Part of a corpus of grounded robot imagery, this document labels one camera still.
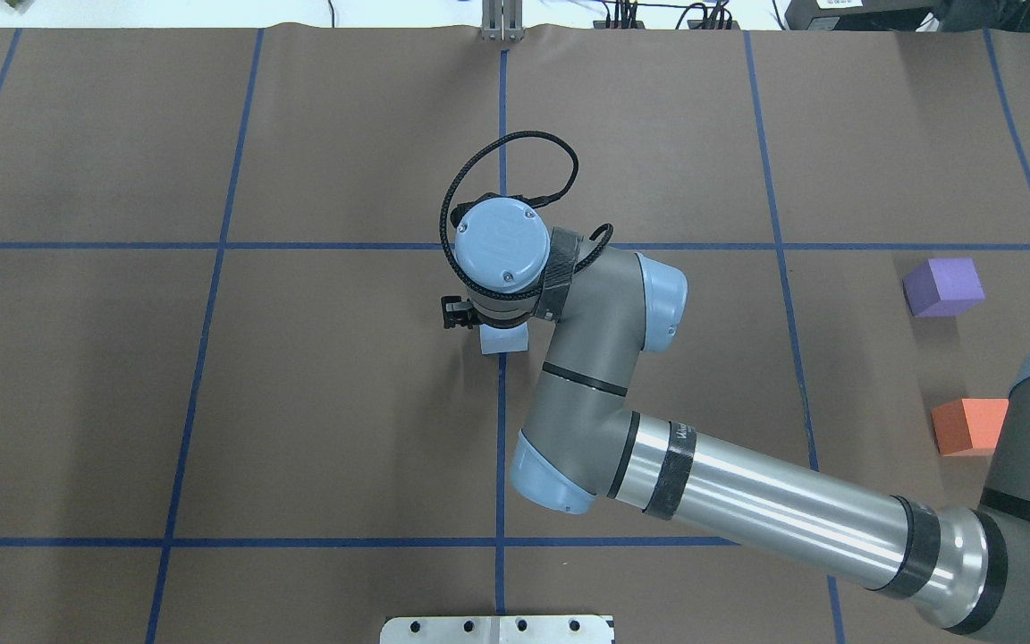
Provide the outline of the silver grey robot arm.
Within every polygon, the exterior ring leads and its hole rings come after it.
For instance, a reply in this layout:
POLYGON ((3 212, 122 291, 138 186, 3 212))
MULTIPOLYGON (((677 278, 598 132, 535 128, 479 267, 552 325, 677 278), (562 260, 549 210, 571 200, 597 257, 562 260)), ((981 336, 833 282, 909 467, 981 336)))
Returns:
POLYGON ((447 248, 470 289, 445 323, 555 326, 508 476, 533 503, 568 514, 597 497, 813 566, 915 605, 941 631, 1030 643, 1030 251, 912 258, 872 246, 772 244, 764 264, 788 333, 698 343, 667 387, 721 420, 695 428, 629 407, 638 355, 670 350, 687 278, 616 249, 609 225, 588 240, 547 231, 530 204, 487 196, 455 212, 447 248), (968 375, 1019 358, 977 505, 933 508, 842 480, 818 439, 858 445, 855 477, 917 473, 929 453, 978 447, 962 401, 927 413, 912 368, 959 355, 968 375))

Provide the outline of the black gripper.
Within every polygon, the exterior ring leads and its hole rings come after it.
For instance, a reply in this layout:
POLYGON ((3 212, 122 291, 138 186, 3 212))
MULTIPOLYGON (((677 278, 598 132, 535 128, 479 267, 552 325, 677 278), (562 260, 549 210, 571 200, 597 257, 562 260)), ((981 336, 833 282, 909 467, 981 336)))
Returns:
POLYGON ((500 309, 506 301, 493 302, 482 297, 465 299, 461 296, 442 297, 442 323, 444 329, 476 325, 490 327, 516 327, 533 318, 531 311, 523 309, 500 309))

